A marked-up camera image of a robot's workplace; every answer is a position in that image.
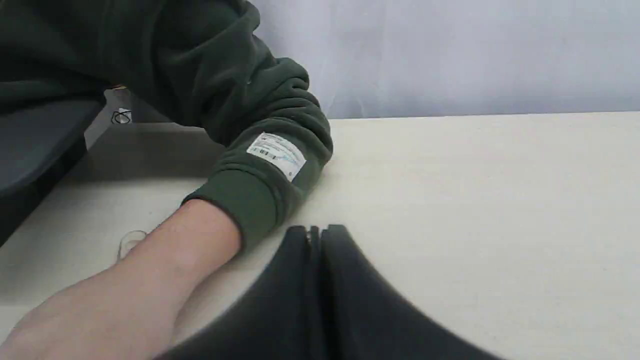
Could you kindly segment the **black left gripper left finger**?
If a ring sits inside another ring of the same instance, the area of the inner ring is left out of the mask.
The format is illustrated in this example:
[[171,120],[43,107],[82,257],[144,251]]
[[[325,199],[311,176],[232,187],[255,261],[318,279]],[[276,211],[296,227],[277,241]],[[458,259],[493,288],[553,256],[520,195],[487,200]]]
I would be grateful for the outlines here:
[[270,263],[235,303],[160,360],[318,360],[317,227],[288,228]]

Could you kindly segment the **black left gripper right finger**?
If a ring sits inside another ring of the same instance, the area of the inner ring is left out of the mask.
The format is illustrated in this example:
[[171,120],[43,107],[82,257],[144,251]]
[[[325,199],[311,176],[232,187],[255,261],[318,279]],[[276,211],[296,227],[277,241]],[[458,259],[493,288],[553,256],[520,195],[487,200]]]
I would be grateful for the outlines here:
[[320,235],[320,296],[339,360],[494,360],[422,313],[362,253],[343,225]]

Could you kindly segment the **green sleeved forearm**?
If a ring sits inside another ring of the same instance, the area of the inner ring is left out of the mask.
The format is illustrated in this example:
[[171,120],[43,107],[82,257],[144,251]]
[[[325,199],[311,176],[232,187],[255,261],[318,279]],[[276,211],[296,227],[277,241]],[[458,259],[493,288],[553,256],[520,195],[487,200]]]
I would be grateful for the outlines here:
[[254,34],[247,0],[3,0],[1,109],[123,85],[225,152],[207,182],[110,269],[41,310],[178,310],[278,228],[333,153],[304,68]]

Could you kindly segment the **person's bare hand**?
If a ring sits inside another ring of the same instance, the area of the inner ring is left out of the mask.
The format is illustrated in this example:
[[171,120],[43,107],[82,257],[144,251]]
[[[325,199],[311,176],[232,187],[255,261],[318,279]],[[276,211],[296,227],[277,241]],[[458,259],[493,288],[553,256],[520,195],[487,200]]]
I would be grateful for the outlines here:
[[151,360],[169,348],[181,291],[84,280],[30,310],[1,344],[3,360]]

